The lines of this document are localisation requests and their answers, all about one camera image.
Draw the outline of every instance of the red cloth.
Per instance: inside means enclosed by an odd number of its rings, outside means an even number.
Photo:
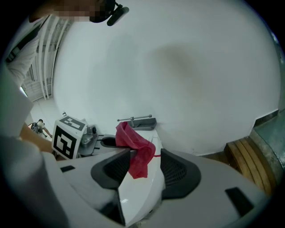
[[[130,161],[129,173],[134,178],[147,177],[147,165],[155,155],[155,145],[140,136],[127,122],[121,122],[116,127],[116,145],[129,146],[137,150],[137,155]]]

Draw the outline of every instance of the person's arm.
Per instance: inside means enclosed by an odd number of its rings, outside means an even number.
[[[20,133],[20,137],[22,138],[22,140],[26,140],[26,141],[29,141],[29,142],[35,144],[40,149],[40,151],[42,151],[42,152],[52,153],[52,151],[53,151],[52,142],[42,138],[41,136],[39,136],[38,134],[33,132],[28,127],[27,124],[23,125],[22,131]]]
[[[49,130],[44,127],[45,132],[52,138],[53,136],[50,134]]]

